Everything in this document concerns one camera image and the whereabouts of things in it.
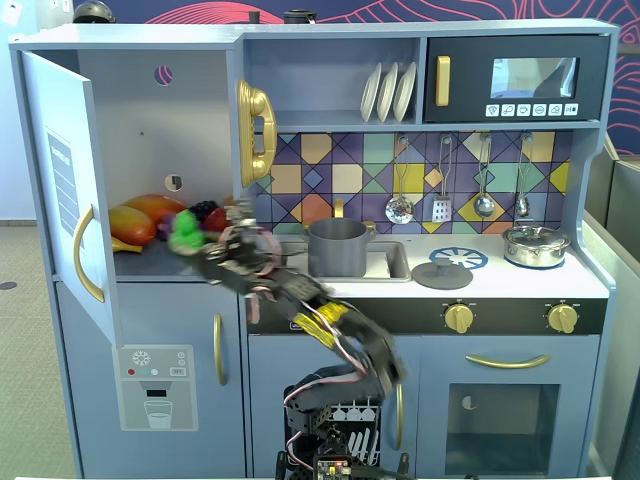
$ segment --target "white plate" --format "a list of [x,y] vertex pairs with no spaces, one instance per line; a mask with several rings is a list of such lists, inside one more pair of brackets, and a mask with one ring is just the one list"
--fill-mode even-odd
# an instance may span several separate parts
[[378,63],[373,73],[369,75],[367,84],[364,87],[362,93],[362,102],[360,102],[360,113],[362,113],[362,120],[369,121],[373,106],[376,103],[376,94],[378,93],[378,84],[380,83],[380,72],[382,71],[382,64]]
[[416,80],[416,62],[412,62],[404,72],[404,75],[398,82],[398,90],[396,96],[393,99],[393,114],[396,120],[401,122],[404,118],[404,114],[407,113],[407,107],[409,106],[409,100],[411,99],[411,93],[413,92],[413,84]]
[[378,118],[381,122],[387,119],[391,100],[393,100],[393,91],[396,89],[396,80],[398,79],[398,63],[394,62],[391,70],[387,73],[380,87],[380,95],[378,96]]

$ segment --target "countertop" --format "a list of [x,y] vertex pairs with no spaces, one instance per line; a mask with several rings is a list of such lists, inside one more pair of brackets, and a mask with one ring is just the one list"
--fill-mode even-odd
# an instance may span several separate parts
[[[282,242],[300,241],[297,236],[280,236]],[[465,259],[469,249],[484,254],[486,265],[473,268],[471,283],[458,290],[435,290],[413,280],[408,282],[327,283],[335,296],[343,298],[608,298],[609,290],[586,267],[571,248],[565,263],[550,270],[517,267],[504,259],[501,235],[380,235],[376,241],[401,242],[407,253],[409,268],[429,262],[434,250],[455,247],[454,261]]]

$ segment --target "floor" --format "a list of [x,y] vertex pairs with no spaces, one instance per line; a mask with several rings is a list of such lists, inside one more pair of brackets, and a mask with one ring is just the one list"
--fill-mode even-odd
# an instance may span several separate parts
[[35,227],[0,227],[0,480],[75,478]]

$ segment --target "colorful tile backsplash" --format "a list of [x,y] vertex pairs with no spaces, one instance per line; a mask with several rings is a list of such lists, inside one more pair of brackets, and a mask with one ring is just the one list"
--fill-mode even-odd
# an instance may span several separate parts
[[[270,174],[250,188],[255,196],[258,223],[274,233],[299,233],[302,223],[332,215],[337,198],[345,203],[345,216],[373,220],[379,233],[502,233],[513,223],[519,132],[492,132],[491,164],[487,193],[495,202],[489,218],[476,215],[473,202],[479,191],[480,133],[452,134],[452,166],[446,179],[453,201],[450,222],[433,223],[433,199],[440,193],[443,177],[438,171],[439,133],[407,133],[409,145],[396,151],[394,134],[301,133],[280,135]],[[557,228],[569,173],[571,132],[535,132],[525,189],[530,218]],[[399,190],[393,167],[394,155],[407,162],[405,195],[415,204],[415,219],[394,225],[384,207]],[[443,170],[449,148],[443,152]]]

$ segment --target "gray pot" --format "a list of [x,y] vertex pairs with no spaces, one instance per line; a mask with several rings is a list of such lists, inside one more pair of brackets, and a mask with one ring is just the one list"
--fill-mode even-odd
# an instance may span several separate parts
[[326,218],[306,231],[309,273],[314,277],[363,277],[367,273],[367,244],[375,226],[351,218]]
[[504,257],[523,267],[551,268],[564,261],[571,243],[564,233],[551,228],[511,227],[502,234]]

